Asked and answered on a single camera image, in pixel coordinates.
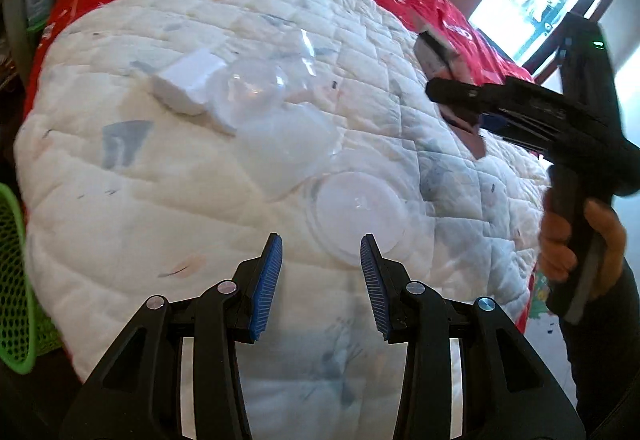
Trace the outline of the person right hand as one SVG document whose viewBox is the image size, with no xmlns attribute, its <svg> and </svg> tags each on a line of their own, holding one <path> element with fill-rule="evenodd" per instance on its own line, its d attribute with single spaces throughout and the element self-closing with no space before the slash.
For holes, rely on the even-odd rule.
<svg viewBox="0 0 640 440">
<path fill-rule="evenodd" d="M 538 237 L 538 267 L 550 281 L 559 283 L 567 280 L 578 261 L 567 246 L 572 233 L 570 223 L 552 211 L 552 201 L 553 192 L 548 189 L 544 193 L 544 216 Z M 596 299 L 612 289 L 622 276 L 627 234 L 616 212 L 600 200 L 587 199 L 584 216 L 605 241 L 603 262 L 589 296 L 590 299 Z"/>
</svg>

